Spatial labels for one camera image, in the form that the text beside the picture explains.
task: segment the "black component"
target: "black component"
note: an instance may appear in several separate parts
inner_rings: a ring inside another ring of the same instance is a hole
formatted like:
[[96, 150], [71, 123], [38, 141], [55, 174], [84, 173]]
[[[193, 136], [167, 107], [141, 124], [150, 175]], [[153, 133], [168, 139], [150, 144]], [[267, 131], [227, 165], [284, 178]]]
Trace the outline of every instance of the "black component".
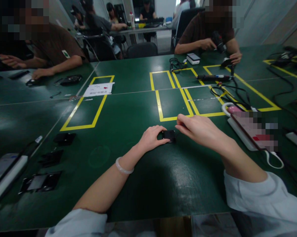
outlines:
[[62, 92], [57, 92], [56, 94], [51, 95], [50, 98], [52, 99], [52, 98], [54, 98], [54, 96], [60, 95], [61, 93], [62, 93]]
[[39, 161], [43, 168], [59, 164], [64, 150], [52, 151], [42, 155], [43, 160]]
[[199, 81], [209, 81], [209, 82], [214, 82], [214, 81], [220, 81], [220, 82], [227, 82], [230, 80], [230, 76], [225, 76], [225, 75], [198, 75], [197, 80]]
[[169, 70], [174, 73], [180, 73], [181, 69], [187, 68], [187, 64], [179, 62], [177, 58], [171, 58], [169, 62]]
[[68, 85], [78, 84], [81, 79], [82, 79], [81, 75], [68, 76], [60, 82], [60, 85], [68, 86]]
[[162, 131], [163, 139], [170, 139], [170, 142], [168, 143], [175, 143], [176, 142], [176, 136], [174, 130], [167, 130]]
[[56, 142], [59, 146], [71, 145], [75, 136], [75, 133], [59, 133], [54, 138], [54, 142]]
[[18, 194], [24, 192], [46, 192], [54, 190], [62, 171], [46, 173], [46, 174], [34, 174], [31, 178], [23, 179], [22, 186]]
[[230, 66], [232, 65], [232, 60], [229, 59], [229, 58], [225, 58], [223, 63], [221, 64], [221, 67], [227, 67], [227, 66]]
[[217, 51], [219, 53], [225, 53], [225, 48], [222, 40], [222, 36], [217, 31], [213, 31], [212, 33], [212, 41], [217, 46]]
[[15, 79], [18, 79], [20, 77], [23, 77], [24, 75], [26, 75], [28, 73], [30, 73], [29, 70], [24, 70], [24, 71], [20, 71], [20, 72], [14, 73], [11, 76], [9, 76], [8, 78], [11, 79], [11, 80], [15, 80]]

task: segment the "white sleeve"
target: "white sleeve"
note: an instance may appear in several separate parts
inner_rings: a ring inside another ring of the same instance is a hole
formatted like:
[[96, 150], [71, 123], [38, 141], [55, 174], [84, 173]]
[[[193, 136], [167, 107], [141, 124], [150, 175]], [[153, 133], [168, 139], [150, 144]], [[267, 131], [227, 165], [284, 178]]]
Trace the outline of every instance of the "white sleeve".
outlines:
[[106, 214], [76, 209], [68, 213], [56, 226], [49, 228], [45, 237], [102, 236], [106, 220]]
[[297, 197], [288, 193], [281, 178], [271, 172], [267, 174], [265, 181], [250, 183], [224, 171], [227, 204], [238, 211], [297, 223]]

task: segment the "forearm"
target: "forearm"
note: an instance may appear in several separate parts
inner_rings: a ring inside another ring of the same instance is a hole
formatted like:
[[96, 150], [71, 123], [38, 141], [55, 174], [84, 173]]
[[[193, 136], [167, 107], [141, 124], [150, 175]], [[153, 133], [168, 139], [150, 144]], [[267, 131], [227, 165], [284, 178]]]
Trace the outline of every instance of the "forearm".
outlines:
[[78, 55], [74, 55], [71, 58], [67, 59], [65, 62], [58, 64], [52, 67], [54, 74], [64, 72], [82, 65], [82, 58]]
[[24, 63], [26, 64], [27, 68], [43, 68], [47, 66], [46, 60], [37, 57], [25, 60]]
[[187, 44], [177, 44], [175, 48], [175, 54], [185, 54], [193, 50], [196, 50], [199, 47], [200, 47], [199, 41], [196, 41], [193, 43], [187, 43]]
[[[120, 158], [119, 164], [123, 169], [130, 171], [143, 155], [144, 152], [138, 148], [138, 145], [135, 145]], [[75, 205], [74, 210], [82, 208], [97, 213], [106, 212], [120, 193], [128, 177], [128, 174], [120, 172], [116, 164], [113, 164], [85, 192]]]
[[230, 138], [227, 145], [217, 152], [222, 157], [228, 175], [251, 183], [258, 183], [267, 179], [267, 173], [233, 139]]
[[235, 38], [226, 43], [226, 49], [230, 54], [240, 53], [240, 46]]

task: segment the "green table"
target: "green table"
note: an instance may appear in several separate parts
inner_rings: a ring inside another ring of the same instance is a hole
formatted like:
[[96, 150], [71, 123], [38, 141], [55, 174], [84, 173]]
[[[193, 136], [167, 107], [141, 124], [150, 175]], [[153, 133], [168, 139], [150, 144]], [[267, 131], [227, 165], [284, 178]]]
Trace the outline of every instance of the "green table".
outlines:
[[[278, 123], [297, 128], [293, 117], [271, 102], [272, 96], [287, 90], [288, 85], [275, 78], [263, 62], [281, 47], [266, 45], [241, 50], [243, 59], [235, 72], [241, 81], [238, 84], [249, 92], [252, 104], [265, 111], [264, 116], [278, 118]], [[34, 88], [25, 86], [24, 78], [0, 79], [0, 157], [20, 151], [39, 135], [45, 138], [25, 172], [0, 201], [0, 231], [57, 224], [115, 159], [138, 142], [146, 128], [159, 124], [174, 129], [179, 113], [209, 116], [263, 169], [279, 175], [289, 192], [297, 196], [297, 186], [289, 175], [268, 166], [260, 152], [248, 151], [222, 114], [221, 102], [211, 99], [213, 95], [208, 86], [202, 87], [190, 78], [194, 73], [228, 74], [225, 69], [213, 66], [219, 65], [223, 56], [205, 53], [199, 65], [176, 75], [169, 72], [171, 57], [173, 55], [87, 64]], [[278, 70], [278, 73], [296, 86], [294, 93], [278, 98], [279, 103], [286, 106], [297, 98], [297, 75], [292, 74], [294, 68]], [[61, 77], [73, 74], [83, 75], [78, 85], [54, 85]], [[93, 83], [115, 82], [112, 95], [68, 100], [69, 95], [83, 95], [94, 78]], [[50, 98], [59, 91], [60, 95]], [[38, 161], [42, 154], [54, 150], [53, 139], [60, 131], [77, 136], [71, 146], [58, 148], [64, 149], [59, 165], [42, 169]], [[283, 155], [297, 168], [297, 147], [285, 137], [281, 137], [279, 143]], [[271, 163], [279, 165], [274, 159]], [[231, 211], [226, 205], [223, 170], [218, 154], [181, 134], [175, 145], [163, 145], [144, 155], [109, 209], [108, 221]], [[53, 171], [63, 171], [55, 190], [17, 194], [23, 178]]]

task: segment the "black device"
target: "black device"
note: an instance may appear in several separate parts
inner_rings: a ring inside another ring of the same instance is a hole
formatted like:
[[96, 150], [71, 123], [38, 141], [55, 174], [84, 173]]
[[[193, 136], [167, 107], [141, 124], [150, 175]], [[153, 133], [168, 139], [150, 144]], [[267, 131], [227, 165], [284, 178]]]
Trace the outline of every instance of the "black device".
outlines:
[[174, 130], [167, 130], [162, 131], [163, 139], [169, 139], [170, 142], [168, 143], [175, 143], [176, 142], [176, 135]]
[[82, 79], [81, 75], [68, 76], [60, 82], [60, 85], [69, 86], [69, 85], [78, 84], [81, 79]]
[[63, 152], [64, 150], [57, 150], [46, 153], [41, 156], [43, 159], [39, 161], [39, 163], [42, 165], [43, 168], [57, 165], [60, 162], [60, 158], [62, 157]]
[[219, 53], [225, 53], [226, 49], [224, 48], [222, 36], [217, 31], [212, 33], [212, 41], [217, 46], [217, 51]]
[[23, 71], [19, 71], [17, 73], [10, 75], [8, 78], [11, 80], [15, 80], [15, 79], [19, 79], [20, 77], [23, 77], [24, 75], [26, 75], [28, 73], [30, 73], [29, 70], [23, 70]]
[[54, 138], [54, 142], [56, 142], [59, 146], [71, 145], [75, 136], [75, 133], [59, 133]]
[[24, 192], [46, 192], [54, 190], [62, 171], [46, 173], [46, 174], [34, 174], [30, 178], [23, 179], [22, 186], [18, 194]]
[[214, 81], [221, 81], [221, 82], [226, 82], [231, 79], [230, 76], [226, 75], [198, 75], [195, 77], [199, 81], [209, 81], [209, 82], [214, 82]]

